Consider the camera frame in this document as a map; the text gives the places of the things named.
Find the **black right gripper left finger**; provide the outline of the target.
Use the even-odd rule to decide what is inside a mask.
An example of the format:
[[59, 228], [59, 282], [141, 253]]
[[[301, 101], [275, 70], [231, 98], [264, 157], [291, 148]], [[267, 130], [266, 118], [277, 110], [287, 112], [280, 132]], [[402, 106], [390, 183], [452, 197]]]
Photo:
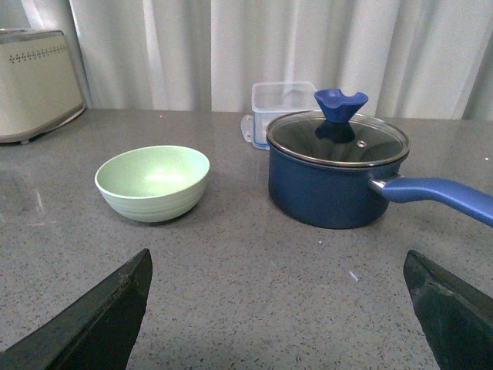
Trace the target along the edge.
[[149, 249], [1, 353], [3, 369], [124, 369], [146, 313]]

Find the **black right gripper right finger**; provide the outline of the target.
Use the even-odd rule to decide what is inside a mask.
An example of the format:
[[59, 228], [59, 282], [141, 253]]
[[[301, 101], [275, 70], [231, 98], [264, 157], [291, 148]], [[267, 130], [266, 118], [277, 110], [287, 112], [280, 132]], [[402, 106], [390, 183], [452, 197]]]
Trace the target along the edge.
[[492, 298], [417, 251], [403, 273], [439, 368], [491, 369]]

